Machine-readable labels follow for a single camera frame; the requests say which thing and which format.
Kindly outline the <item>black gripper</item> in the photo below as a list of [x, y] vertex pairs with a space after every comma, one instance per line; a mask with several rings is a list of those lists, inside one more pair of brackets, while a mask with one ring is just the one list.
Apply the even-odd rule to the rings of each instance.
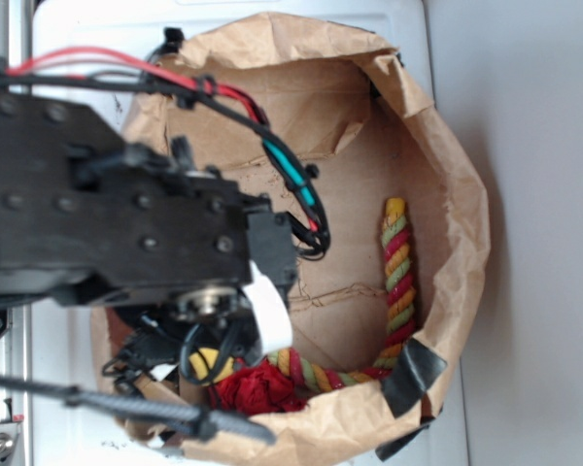
[[235, 288], [205, 288], [176, 303], [126, 306], [115, 313], [132, 329], [109, 361], [109, 377], [116, 385], [134, 383], [138, 376], [150, 376], [155, 367], [169, 364], [188, 383], [204, 386], [190, 374], [189, 357], [205, 348], [219, 351], [207, 382], [229, 357], [234, 370], [260, 361], [254, 348], [257, 326], [252, 305]]

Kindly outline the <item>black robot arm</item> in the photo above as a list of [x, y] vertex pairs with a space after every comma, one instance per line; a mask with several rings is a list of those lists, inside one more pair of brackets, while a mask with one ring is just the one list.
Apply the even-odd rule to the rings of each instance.
[[212, 382], [292, 343], [288, 217], [218, 174], [125, 142], [94, 110], [0, 88], [0, 307], [114, 309], [116, 385], [159, 365]]

